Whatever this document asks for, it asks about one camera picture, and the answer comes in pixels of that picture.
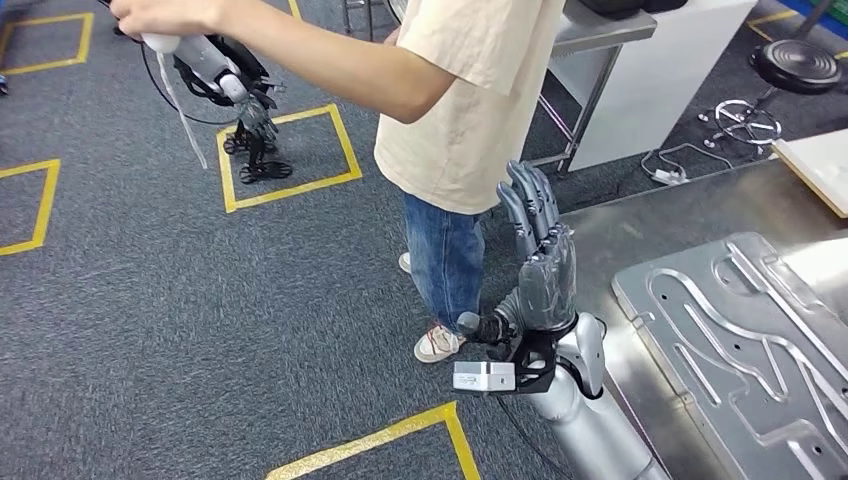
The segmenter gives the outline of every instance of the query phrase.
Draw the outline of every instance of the black stool seat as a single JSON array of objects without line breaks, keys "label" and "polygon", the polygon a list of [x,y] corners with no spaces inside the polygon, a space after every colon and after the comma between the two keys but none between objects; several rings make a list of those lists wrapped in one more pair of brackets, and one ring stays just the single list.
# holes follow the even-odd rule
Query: black stool seat
[{"label": "black stool seat", "polygon": [[778,40],[757,48],[751,66],[773,87],[799,95],[821,95],[839,84],[833,55],[803,40]]}]

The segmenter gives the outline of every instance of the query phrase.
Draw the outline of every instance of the floor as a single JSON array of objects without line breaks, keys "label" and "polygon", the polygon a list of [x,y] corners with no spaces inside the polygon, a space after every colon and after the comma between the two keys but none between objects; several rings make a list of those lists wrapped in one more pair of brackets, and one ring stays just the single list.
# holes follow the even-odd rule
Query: floor
[{"label": "floor", "polygon": [[[292,11],[342,31],[338,2],[301,4]],[[0,478],[556,478],[494,401],[451,392],[450,364],[412,357],[430,320],[396,266],[399,195],[371,158],[373,113],[273,68],[295,173],[245,188],[219,168],[221,127],[193,126],[201,169],[139,47],[113,35],[97,2],[49,0],[4,20],[75,14],[15,28],[0,59],[11,90],[0,98]],[[781,21],[754,27],[777,37]],[[377,23],[386,35],[388,16]],[[690,120],[703,108],[762,90],[745,67],[760,33],[740,29],[669,146],[703,138]],[[180,100],[229,120],[184,90]],[[846,111],[846,95],[773,108],[790,139],[846,128]],[[561,146],[539,114],[526,155]],[[690,175],[722,168],[680,161]],[[564,211],[656,187],[638,158],[551,176]],[[484,227],[491,305],[517,266],[503,212]],[[483,355],[471,346],[460,358]],[[567,469],[528,407],[508,400]],[[327,450],[363,437],[349,458]]]}]

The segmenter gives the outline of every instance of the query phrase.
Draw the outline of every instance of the cable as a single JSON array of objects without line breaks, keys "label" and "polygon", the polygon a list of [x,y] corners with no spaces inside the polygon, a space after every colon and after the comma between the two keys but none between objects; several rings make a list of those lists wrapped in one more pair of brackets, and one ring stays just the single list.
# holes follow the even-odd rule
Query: cable
[{"label": "cable", "polygon": [[518,431],[518,435],[521,437],[522,440],[524,440],[524,443],[526,443],[530,448],[532,448],[533,451],[536,452],[536,455],[538,455],[539,458],[541,458],[542,461],[545,462],[548,467],[550,467],[554,472],[556,472],[557,475],[560,475],[563,478],[571,478],[570,475],[565,473],[565,470],[563,470],[562,467],[557,465],[556,462],[551,460],[550,457],[545,455],[545,453],[542,452],[539,447],[536,446],[535,443],[533,443],[533,440],[531,440],[530,437],[527,435],[527,432],[525,432],[524,429],[521,428],[521,425],[519,425],[518,420],[515,419],[515,416],[512,414],[509,408],[507,408],[506,403],[504,403],[503,401],[503,398],[495,397],[495,399],[498,401],[498,405],[501,406],[507,418],[509,418],[509,421],[510,423],[512,423],[512,426],[515,427],[516,431]]},{"label": "cable", "polygon": [[604,333],[601,334],[601,340],[603,340],[603,339],[607,338],[607,330],[609,330],[609,327],[607,326],[607,322],[605,322],[605,321],[603,321],[603,320],[601,320],[600,318],[597,318],[597,317],[595,317],[595,319],[598,320],[599,322],[601,322],[601,325],[604,326]]},{"label": "cable", "polygon": [[704,149],[702,149],[702,148],[698,148],[698,147],[696,147],[695,145],[692,145],[691,143],[684,143],[684,144],[682,144],[682,145],[678,145],[678,146],[676,146],[676,147],[669,148],[669,149],[667,149],[667,150],[660,150],[659,152],[657,152],[656,150],[655,150],[655,151],[652,151],[652,152],[648,153],[647,155],[645,155],[645,157],[644,157],[644,158],[642,158],[642,161],[641,161],[641,162],[639,162],[639,164],[642,166],[642,170],[644,170],[645,174],[646,174],[646,175],[648,175],[648,177],[653,178],[653,177],[654,177],[655,172],[652,172],[652,171],[648,170],[648,167],[646,167],[646,166],[645,166],[645,163],[646,163],[646,162],[647,162],[647,161],[648,161],[648,160],[649,160],[652,156],[654,156],[654,154],[656,153],[657,158],[659,158],[661,162],[666,163],[666,164],[668,164],[668,165],[671,165],[671,166],[675,167],[675,169],[677,170],[677,172],[679,172],[679,173],[680,173],[680,175],[681,175],[683,178],[688,178],[688,175],[686,174],[686,169],[685,169],[685,168],[683,168],[683,166],[682,166],[682,165],[680,165],[680,164],[679,164],[679,163],[677,163],[677,162],[673,162],[673,161],[669,160],[668,158],[666,158],[666,155],[671,154],[671,153],[678,152],[678,151],[680,151],[680,150],[683,150],[684,148],[691,148],[692,150],[695,150],[696,152],[698,152],[698,153],[700,153],[700,154],[702,154],[702,155],[705,155],[705,156],[707,156],[707,157],[710,157],[710,158],[712,158],[713,160],[718,160],[719,162],[722,162],[723,164],[725,164],[725,165],[727,166],[727,169],[728,169],[728,170],[733,170],[733,168],[734,168],[733,164],[732,164],[732,163],[730,163],[730,160],[728,160],[728,159],[726,159],[726,158],[724,158],[724,157],[720,157],[720,156],[718,156],[718,155],[716,155],[716,154],[714,154],[714,153],[710,153],[710,152],[708,152],[708,151],[706,151],[706,150],[704,150]]},{"label": "cable", "polygon": [[695,145],[692,145],[691,143],[684,143],[683,145],[678,145],[678,146],[676,146],[676,147],[674,147],[674,148],[669,148],[668,150],[663,150],[663,151],[659,152],[659,153],[657,154],[657,156],[660,158],[660,160],[662,160],[662,161],[664,161],[664,162],[666,162],[666,163],[670,163],[670,164],[672,164],[672,165],[677,165],[676,163],[674,163],[674,162],[672,162],[672,161],[670,161],[670,160],[667,160],[667,159],[664,157],[664,155],[668,155],[669,153],[674,153],[674,152],[677,152],[677,151],[679,151],[679,150],[683,150],[684,148],[691,148],[692,150],[695,150],[696,152],[698,152],[698,153],[700,153],[700,154],[702,154],[702,155],[706,155],[706,156],[708,156],[708,157],[710,157],[710,158],[712,158],[712,159],[714,159],[714,160],[718,160],[719,162],[722,162],[722,163],[724,163],[725,165],[727,165],[727,169],[728,169],[728,170],[733,170],[733,164],[732,164],[732,163],[730,163],[730,160],[728,160],[728,159],[726,159],[726,158],[724,158],[724,157],[719,157],[718,155],[716,155],[716,154],[714,154],[714,153],[710,153],[710,152],[708,152],[708,151],[706,151],[706,150],[704,150],[704,149],[702,149],[702,148],[698,148],[698,147],[696,147]]},{"label": "cable", "polygon": [[[156,87],[156,91],[159,92],[159,95],[162,97],[163,100],[165,100],[168,103],[168,105],[171,106],[171,108],[173,108],[175,111],[179,112],[179,109],[176,107],[176,105],[174,105],[173,102],[171,102],[171,99],[168,98],[167,95],[165,95],[165,93],[162,91],[161,88],[159,88],[159,84],[156,83],[156,79],[153,78],[153,72],[150,71],[150,63],[147,61],[147,53],[144,51],[144,44],[143,43],[141,44],[141,58],[142,58],[142,60],[144,60],[144,68],[145,68],[145,70],[147,70],[147,76],[150,78],[150,82],[153,83],[153,86]],[[208,120],[201,120],[199,118],[192,117],[191,115],[188,115],[188,114],[185,114],[185,117],[187,119],[195,121],[197,123],[202,123],[204,125],[214,125],[214,126],[232,125],[233,123],[236,123],[238,121],[238,118],[239,118],[239,117],[236,117],[236,118],[234,118],[230,121],[227,121],[227,122],[210,122]]]}]

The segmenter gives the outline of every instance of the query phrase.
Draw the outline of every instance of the robotic arm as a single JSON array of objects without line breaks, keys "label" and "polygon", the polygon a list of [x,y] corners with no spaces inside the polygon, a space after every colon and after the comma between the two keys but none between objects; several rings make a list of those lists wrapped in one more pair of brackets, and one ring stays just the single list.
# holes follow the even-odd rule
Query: robotic arm
[{"label": "robotic arm", "polygon": [[586,480],[668,480],[642,438],[603,388],[605,325],[575,307],[572,232],[559,221],[545,175],[511,162],[513,186],[498,185],[524,261],[518,286],[459,328],[489,344],[494,362],[456,362],[454,389],[483,395],[524,395],[553,429],[569,465]]}]

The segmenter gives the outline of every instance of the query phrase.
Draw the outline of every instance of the blue jeans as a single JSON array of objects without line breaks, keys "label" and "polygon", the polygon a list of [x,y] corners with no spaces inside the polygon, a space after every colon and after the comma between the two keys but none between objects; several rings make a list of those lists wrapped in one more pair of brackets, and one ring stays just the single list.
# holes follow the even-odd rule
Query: blue jeans
[{"label": "blue jeans", "polygon": [[439,324],[458,333],[459,316],[480,310],[480,215],[448,212],[407,193],[403,196],[412,280]]}]

